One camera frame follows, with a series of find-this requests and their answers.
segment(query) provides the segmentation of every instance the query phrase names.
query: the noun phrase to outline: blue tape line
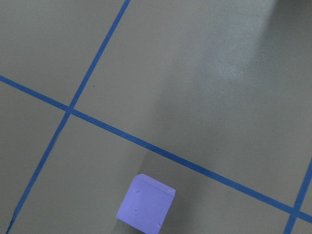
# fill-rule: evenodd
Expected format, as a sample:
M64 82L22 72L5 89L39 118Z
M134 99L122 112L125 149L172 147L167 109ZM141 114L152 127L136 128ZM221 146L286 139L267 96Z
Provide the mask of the blue tape line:
M42 95L42 94L40 94L40 93L38 93L38 92L36 92L36 91L34 91L32 89L29 89L29 88L27 88L27 87L25 87L25 86L23 86L21 84L18 84L18 83L14 82L14 81L12 81L12 80L10 80L8 78L3 77L1 75L0 75L0 81L2 81L3 83L5 83L7 85L10 85L13 88L21 90L22 92L27 93L27 94L35 97L35 98L38 98L38 99L40 99L40 100L42 100L42 101L44 101L46 103L49 103L52 106L60 108L61 110L66 111L66 109L67 109L67 106L64 105L63 103L55 101L52 98L49 98L49 97L47 97L45 95Z
M304 221L307 221L309 223L312 223L312 215L303 213L301 211L298 213L298 218L300 218L300 219L302 219Z
M115 20L114 20L112 26L111 26L111 28L110 28L109 31L108 31L108 33L107 33L107 35L106 35L106 37L105 37L105 39L104 39L102 45L101 45L100 48L98 49L97 54L95 55L95 57L94 57L94 59L93 59L91 65L90 65L90 67L89 67L89 69L88 69L86 75L84 76L84 78L83 78L83 80L82 80L80 86L78 87L78 90L77 90L77 92L76 92L76 94L75 94L75 96L74 96L72 102L71 102L70 105L69 105L70 107L73 108L73 107L75 106L75 104L77 103L78 98L80 97L80 95L81 95L81 93L82 93L84 87L86 86L86 84L87 84L87 82L88 82L88 80L89 80L91 74L92 74L93 71L94 71L94 68L96 67L96 65L97 65L97 63L98 63L98 61L99 61L99 59L101 58L101 55L103 54L103 52L104 52L104 50L105 50L105 48L106 48L106 46L107 46L107 43L109 42L110 38L112 37L112 35L113 35L113 33L114 33L114 31L115 31L115 29L116 29L118 23L119 23L120 20L121 20L121 17L123 16L125 10L127 9L127 6L128 6L128 4L129 4L129 2L130 2L130 0L126 0L126 1L123 3L123 5L122 5L120 11L118 12L118 14L117 14L117 16L116 16L116 18L115 18Z
M27 93L27 94L30 94L30 95L32 95L32 96L34 96L34 97L36 97L36 98L38 98L38 99L40 99L40 100L42 100L42 101L45 101L45 102L47 102L47 103L49 103L49 104L51 104L51 105L54 105L54 106L56 106L56 107L58 107L58 108L60 108L60 109L62 109L62 110L68 108L68 106L66 106L66 105L64 105L64 104L62 104L62 103L59 103L59 102L57 102L57 101L55 101L55 100L53 100L53 99L51 99L51 98L49 98L49 97L46 97L46 96L44 96L44 95L42 95L42 94L39 94L39 93L37 93L36 91L33 91L33 90L31 90L31 89L29 89L29 88L27 88L27 87L25 87L25 86L22 86L22 85L20 85L20 84L18 84L18 83L15 83L15 82L13 82L13 81L7 79L7 78L4 78L4 77L1 78L1 76L0 76L0 81L4 82L4 83L6 83L6 84L9 84L9 85L11 85L12 87L17 88L17 89L19 89L19 90L21 90L21 91L23 91L23 92L25 92L25 93ZM111 126L111 125L108 125L108 124L106 124L106 123L104 123L104 122L101 122L100 120L97 120L97 119L95 119L95 118L93 118L93 117L91 117L91 116L88 116L88 115L86 115L86 114L84 114L84 113L82 113L82 112L80 112L80 111L73 110L73 111L72 111L72 114L75 115L76 117L79 117L79 118L81 118L81 119L83 119L83 120L85 120L85 121L87 121L87 122L89 122L89 123L95 125L95 126L98 126L98 127L102 128L102 129L104 129L104 130L107 130L107 131L109 131L109 132L111 132L111 133L113 133L113 134L115 134L115 135L117 135L117 136L120 136L120 137L122 137L122 138L124 138L124 139L127 139L127 140L131 141L131 142L134 143L134 144L140 145L140 146L142 146L142 147L144 147L144 148L146 148L146 149L148 149L148 150L151 150L151 149L149 148L150 145L153 146L152 144L150 144L150 143L148 143L148 142L145 142L145 141L143 141L143 140L140 140L139 138L137 138L137 137L135 137L135 136L132 136L132 135L126 133L126 132L123 132L122 130L119 130L119 129L117 129L117 128ZM234 183L234 184L237 184L239 187L245 187L245 186L240 185L240 184L238 184L238 183L236 183L236 182L233 182L233 183ZM248 193L249 190L251 190L251 189L249 189L249 188L246 189L246 192L245 192L246 195L250 195L250 194ZM261 201L263 201L263 202L265 202L265 203L267 203L267 204L269 204L269 205L272 205L271 202L266 202L265 199L262 199ZM277 204L278 207L277 207L277 206L275 206L275 207L278 208L278 209L280 209L280 210L282 210L282 211L285 211L285 212L287 212L287 213L289 213L289 214L293 214L293 213L294 213L293 208L290 207L290 206L287 206L287 205L285 205L285 204L283 204L283 203L281 203L281 202L278 202L278 201L274 201L273 203ZM306 221L306 222L312 223L312 216L309 215L309 214L306 214L306 213L304 213L304 212L299 212L299 213L298 213L298 218L300 218L300 219L302 219L302 220L304 220L304 221Z
M312 179L312 159L311 159L311 161L309 163L306 175L304 176L304 179L303 179L303 182L301 184L301 187L300 187L297 199L296 199L296 201L294 203L293 213L289 216L289 219L287 221L287 224L286 224L286 227L285 227L285 230L284 230L284 234L292 233L292 230L293 230L294 224L296 222L296 219L297 219L297 217L299 215L299 211L301 209L303 200L304 200L304 198L305 198L305 196L307 194L308 187L310 185L311 179Z
M185 167L187 167L193 171L199 172L199 173L201 173L201 174L203 174L203 175L205 175L211 179L214 179L214 180L216 180L216 181L218 181L224 185L227 185L233 189L236 189L236 190L238 190L244 194L247 194L253 198L256 198L256 199L258 199L264 203L267 203L271 206L274 206L274 207L276 207L282 211L285 211L285 212L290 213L290 214L293 212L293 208L288 206L288 205L285 205L285 204L283 204L283 203L281 203L281 202L279 202L273 198L270 198L266 195L263 195L263 194L255 191L255 190L252 190L252 189L250 189L246 186L243 186L239 183L236 183L236 182L234 182L228 178L225 178L225 177L223 177L217 173L209 171L209 170L207 170L207 169L205 169L205 168L203 168L203 167L201 167L195 163L192 163L186 159L183 159L177 155L174 155L168 151L165 151L165 150L163 150L163 149L161 149L155 145L152 145L152 144L150 144L150 143L148 143L142 139L139 139L133 135L130 135L130 134L128 134L128 133L126 133L126 132L124 132L118 128L115 128L115 127L113 127L107 123L104 123L98 119L95 119L91 116L88 116L88 115L86 115L80 111L73 110L72 114L75 115L76 117L79 117L79 118L89 122L89 123L94 124L97 127L105 129L108 132L111 132L111 133L113 133L119 137L122 137L122 138L124 138L124 139L126 139L126 140L128 140L134 144L142 146L142 147L144 147L150 151L153 151L153 152L155 152L161 156L164 156L164 157L166 157L166 158L168 158L174 162L177 162L177 163L179 163L179 164L181 164L181 165L183 165L183 166L185 166Z
M24 205L25 200L27 199L27 197L28 197L28 195L29 195L29 193L30 193L34 183L36 182L37 177L38 177L39 173L41 172L41 170L42 170L42 168L43 168L43 166L44 166L44 164L45 164L45 162L46 162L50 152L52 151L52 148L55 145L55 142L56 142L59 134L61 133L62 129L64 128L65 123L66 123L66 121L67 121L69 116L70 116L70 113L66 112L64 117L63 117L63 119L61 120L57 130L55 131L55 133L54 133L50 143L48 144L48 147L46 148L46 150L45 150L45 152L44 152L44 154L43 154L43 156L42 156L38 166L36 167L35 172L31 176L31 179L28 182L26 189L24 190L21 198L19 199L19 202L18 202L16 208L14 209L13 216L12 216L11 222L9 224L9 227L8 227L8 229L6 231L6 234L9 234L13 224L15 223L16 218L18 217L18 215L20 213L20 210L22 209L22 207Z
M23 192L23 194L22 194L22 196L21 196L21 198L20 198L16 208L14 209L13 216L12 216L12 219L10 221L9 227L8 227L8 229L6 231L6 234L9 234L10 230L12 229L13 224L15 223L16 218L18 217L18 215L19 215L19 213L20 213L20 211L21 211L21 209L23 207L25 200L27 199L27 197L28 197L28 195L29 195L33 185L35 184L35 182L36 182L36 180L37 180L37 178L38 178L38 176L39 176L39 174L40 174L40 172L41 172L45 162L47 161L47 159L48 159L48 157L49 157L49 155L50 155L50 153L51 153L51 151L52 151L52 149L53 149L53 147L54 147L54 145L56 143L56 140L58 139L58 137L59 137L62 129L64 128L64 126L65 126L65 124L66 124L66 122L67 122L71 112L73 111L73 108L74 108L75 104L77 103L77 101L78 101L78 99L79 99L79 97L80 97L84 87L86 86L86 84L87 84L87 82L88 82L92 72L94 71L95 66L98 63L102 53L104 52L105 47L106 47L107 43L109 42L113 32L115 31L115 28L117 27L117 25L118 25L122 15L123 15L124 11L127 9L127 6L129 4L129 2L130 2L130 0L126 0L124 2L124 4L122 5L118 15L116 16L116 18L115 18L111 28L109 29L109 31L108 31L108 33L107 33L107 35L105 37L102 45L100 46L100 48L99 48L95 58L93 59L93 61L92 61L91 65L90 65L86 75L84 76L80 86L78 87L78 90L76 91L76 93L75 93L75 95L74 95L74 97L73 97L69 107L66 109L66 112L65 112L61 122L59 123L58 128L56 129L56 131L55 131L55 133L54 133L50 143L48 144L48 147L46 148L46 150L45 150L45 152L44 152L44 154L43 154L39 164L37 165L37 167L36 167L32 177L31 177L30 181L28 182L28 184L26 186L26 189L24 190L24 192ZM39 99L43 98L45 101L52 102L52 99L47 99L45 96L39 95L39 93L37 93L37 92L32 93L30 89L28 89L28 88L26 88L24 86L21 87L21 86L17 85L17 83L10 82L10 80L8 80L6 78L2 78L1 80L4 80L7 83L10 83L10 84L14 85L13 87L16 87L16 88L19 88L19 89L22 88L21 89L22 91L27 91L27 93L29 93L29 94L34 94Z

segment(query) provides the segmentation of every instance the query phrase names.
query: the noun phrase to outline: purple cube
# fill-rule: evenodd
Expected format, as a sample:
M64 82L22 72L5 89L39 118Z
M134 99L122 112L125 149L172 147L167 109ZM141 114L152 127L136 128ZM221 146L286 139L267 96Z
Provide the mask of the purple cube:
M145 174L137 175L116 217L146 234L158 234L175 193L175 189Z

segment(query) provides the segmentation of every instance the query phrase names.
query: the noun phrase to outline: gray floor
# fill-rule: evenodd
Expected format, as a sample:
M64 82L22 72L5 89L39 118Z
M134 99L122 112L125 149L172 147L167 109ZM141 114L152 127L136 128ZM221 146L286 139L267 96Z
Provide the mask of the gray floor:
M69 105L122 4L4 1L0 75ZM75 109L293 206L312 152L311 11L132 0ZM64 112L2 82L0 97L4 233ZM161 234L281 234L289 217L70 116L10 233L140 233L115 218L140 173L177 191Z

